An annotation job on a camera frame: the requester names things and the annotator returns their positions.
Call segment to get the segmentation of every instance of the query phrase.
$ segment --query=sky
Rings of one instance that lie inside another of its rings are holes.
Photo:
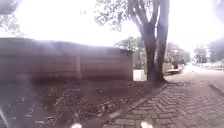
[[[192,52],[197,44],[207,44],[224,35],[224,26],[214,16],[209,0],[170,1],[168,42]],[[15,13],[25,36],[34,39],[113,46],[128,36],[140,36],[131,21],[122,23],[122,32],[97,25],[94,3],[95,0],[23,0]],[[86,15],[80,15],[80,10],[87,10]]]

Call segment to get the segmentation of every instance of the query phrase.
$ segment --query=wall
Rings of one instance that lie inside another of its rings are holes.
[[[132,52],[22,38],[0,39],[0,79],[73,77],[132,80]]]

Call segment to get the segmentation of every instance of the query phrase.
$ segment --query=brick pavement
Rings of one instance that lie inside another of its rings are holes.
[[[224,97],[199,81],[173,84],[102,128],[224,128]]]

